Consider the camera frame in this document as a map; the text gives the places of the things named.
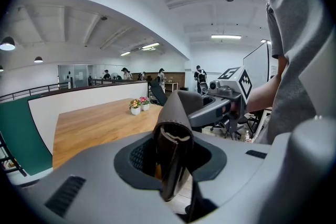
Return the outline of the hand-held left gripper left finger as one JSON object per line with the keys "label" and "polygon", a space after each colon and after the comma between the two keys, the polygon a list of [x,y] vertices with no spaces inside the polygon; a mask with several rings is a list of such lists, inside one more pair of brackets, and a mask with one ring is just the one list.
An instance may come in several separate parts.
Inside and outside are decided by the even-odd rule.
{"label": "hand-held left gripper left finger", "polygon": [[18,193],[42,224],[185,224],[162,199],[161,182],[130,160],[151,138],[145,132],[83,150]]}

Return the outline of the black metal railing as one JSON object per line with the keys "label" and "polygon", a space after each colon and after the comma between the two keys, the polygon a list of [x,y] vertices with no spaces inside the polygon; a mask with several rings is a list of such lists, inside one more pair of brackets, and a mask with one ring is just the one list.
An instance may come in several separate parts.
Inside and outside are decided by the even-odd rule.
{"label": "black metal railing", "polygon": [[49,84],[40,87],[29,88],[26,90],[16,91],[10,94],[6,94],[0,96],[0,103],[8,102],[8,101],[15,101],[25,97],[31,97],[34,95],[39,95],[43,93],[48,93],[52,91],[60,91],[65,89],[71,89],[73,87],[73,82],[63,82],[63,83],[55,83]]}

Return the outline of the frosted glass door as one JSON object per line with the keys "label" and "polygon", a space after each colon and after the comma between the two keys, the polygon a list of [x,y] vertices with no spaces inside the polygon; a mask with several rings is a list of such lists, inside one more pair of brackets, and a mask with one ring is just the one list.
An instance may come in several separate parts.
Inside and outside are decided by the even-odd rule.
{"label": "frosted glass door", "polygon": [[59,65],[58,82],[71,83],[74,88],[88,86],[88,67],[87,65]]}

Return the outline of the person's right forearm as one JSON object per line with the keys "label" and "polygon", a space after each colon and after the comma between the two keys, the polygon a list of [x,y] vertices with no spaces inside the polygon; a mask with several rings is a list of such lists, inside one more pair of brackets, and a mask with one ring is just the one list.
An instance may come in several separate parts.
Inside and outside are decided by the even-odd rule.
{"label": "person's right forearm", "polygon": [[251,91],[246,106],[246,113],[272,107],[281,82],[282,73],[284,72],[287,63],[288,60],[284,56],[278,56],[277,73],[267,83]]}

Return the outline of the white partition board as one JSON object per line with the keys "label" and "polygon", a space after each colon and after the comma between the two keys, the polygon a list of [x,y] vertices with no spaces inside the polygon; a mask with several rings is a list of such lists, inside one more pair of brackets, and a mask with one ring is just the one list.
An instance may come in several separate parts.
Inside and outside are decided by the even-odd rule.
{"label": "white partition board", "polygon": [[28,105],[42,141],[49,152],[53,153],[60,114],[123,99],[144,97],[147,94],[148,83],[138,81],[49,95],[29,100]]}

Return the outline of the flower bouquet in white holder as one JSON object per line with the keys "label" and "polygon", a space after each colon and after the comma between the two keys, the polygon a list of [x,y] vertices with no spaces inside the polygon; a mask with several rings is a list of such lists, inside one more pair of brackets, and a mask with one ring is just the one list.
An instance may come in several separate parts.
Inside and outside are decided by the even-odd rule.
{"label": "flower bouquet in white holder", "polygon": [[134,99],[130,102],[129,110],[132,115],[138,115],[141,112],[141,101]]}

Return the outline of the pink flower pot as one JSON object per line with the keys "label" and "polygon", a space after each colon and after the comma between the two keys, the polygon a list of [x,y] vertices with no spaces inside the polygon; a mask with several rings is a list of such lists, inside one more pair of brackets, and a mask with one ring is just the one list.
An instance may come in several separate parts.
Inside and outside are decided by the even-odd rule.
{"label": "pink flower pot", "polygon": [[141,103],[141,110],[142,111],[147,111],[150,108],[150,99],[148,97],[140,97],[139,98],[140,103]]}

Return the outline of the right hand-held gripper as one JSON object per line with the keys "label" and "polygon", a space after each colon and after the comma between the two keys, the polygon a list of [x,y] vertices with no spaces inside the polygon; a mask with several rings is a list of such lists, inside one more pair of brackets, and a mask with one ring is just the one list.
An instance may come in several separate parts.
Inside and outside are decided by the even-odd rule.
{"label": "right hand-held gripper", "polygon": [[240,104],[241,118],[245,115],[252,88],[252,82],[243,66],[229,68],[217,79],[209,83],[203,82],[203,98],[209,103],[187,116],[191,127],[219,122],[224,117],[223,108],[231,102]]}

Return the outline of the person in grey shirt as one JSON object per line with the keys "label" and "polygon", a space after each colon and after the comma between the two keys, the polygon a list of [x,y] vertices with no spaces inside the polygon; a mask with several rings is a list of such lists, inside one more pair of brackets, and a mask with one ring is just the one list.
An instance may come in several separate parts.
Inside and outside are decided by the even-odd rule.
{"label": "person in grey shirt", "polygon": [[291,132],[316,111],[299,75],[334,33],[334,23],[323,0],[269,0],[267,19],[272,56],[288,61],[281,76],[267,133],[262,142]]}

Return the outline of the black office chair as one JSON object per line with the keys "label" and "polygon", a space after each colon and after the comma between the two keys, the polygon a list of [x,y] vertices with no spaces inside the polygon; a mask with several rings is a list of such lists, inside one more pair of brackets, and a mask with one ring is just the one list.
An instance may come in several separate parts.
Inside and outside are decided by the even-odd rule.
{"label": "black office chair", "polygon": [[149,82],[150,90],[153,96],[157,99],[159,105],[164,106],[168,97],[164,93],[162,87],[156,80],[152,80]]}
{"label": "black office chair", "polygon": [[219,122],[212,124],[210,132],[220,130],[221,136],[224,138],[231,138],[232,140],[243,140],[245,133],[248,130],[250,138],[253,139],[257,135],[257,128],[260,121],[257,116],[253,114],[245,114],[240,119],[236,119],[229,114],[225,115]]}

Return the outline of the wooden table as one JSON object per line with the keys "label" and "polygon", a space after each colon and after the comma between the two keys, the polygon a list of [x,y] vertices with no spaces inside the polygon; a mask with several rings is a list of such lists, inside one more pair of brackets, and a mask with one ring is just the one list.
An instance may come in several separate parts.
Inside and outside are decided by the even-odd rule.
{"label": "wooden table", "polygon": [[123,99],[60,114],[52,167],[58,168],[87,148],[153,130],[162,107],[150,104],[149,110],[133,115],[130,101]]}

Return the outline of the person's right hand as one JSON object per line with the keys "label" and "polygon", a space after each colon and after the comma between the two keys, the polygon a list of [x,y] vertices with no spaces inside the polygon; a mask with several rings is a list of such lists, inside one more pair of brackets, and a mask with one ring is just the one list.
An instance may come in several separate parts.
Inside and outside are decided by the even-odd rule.
{"label": "person's right hand", "polygon": [[230,114],[233,117],[240,118],[240,104],[231,102],[222,108],[223,115]]}

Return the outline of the green panel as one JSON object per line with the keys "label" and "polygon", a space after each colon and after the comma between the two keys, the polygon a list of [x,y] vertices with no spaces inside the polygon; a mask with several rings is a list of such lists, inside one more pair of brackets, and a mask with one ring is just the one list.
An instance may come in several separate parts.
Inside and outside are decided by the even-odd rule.
{"label": "green panel", "polygon": [[53,166],[52,154],[41,138],[28,101],[38,96],[0,103],[0,133],[16,161],[30,176]]}

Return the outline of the brown object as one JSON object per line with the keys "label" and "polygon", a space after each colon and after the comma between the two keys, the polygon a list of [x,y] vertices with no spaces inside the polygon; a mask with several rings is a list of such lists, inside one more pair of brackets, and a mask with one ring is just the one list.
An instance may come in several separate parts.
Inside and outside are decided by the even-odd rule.
{"label": "brown object", "polygon": [[188,116],[202,107],[201,96],[175,91],[153,130],[150,175],[161,181],[161,197],[172,200],[188,177],[193,177],[192,200],[186,209],[188,223],[217,209],[217,205],[202,196],[199,182],[215,179],[227,163],[227,156],[220,148],[194,136]]}

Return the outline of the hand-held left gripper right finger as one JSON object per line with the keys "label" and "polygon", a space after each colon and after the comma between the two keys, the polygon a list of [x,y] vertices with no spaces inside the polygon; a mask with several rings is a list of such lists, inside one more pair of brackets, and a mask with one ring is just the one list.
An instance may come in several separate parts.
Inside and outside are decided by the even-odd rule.
{"label": "hand-held left gripper right finger", "polygon": [[330,120],[318,117],[271,145],[194,135],[196,224],[288,224],[330,172]]}

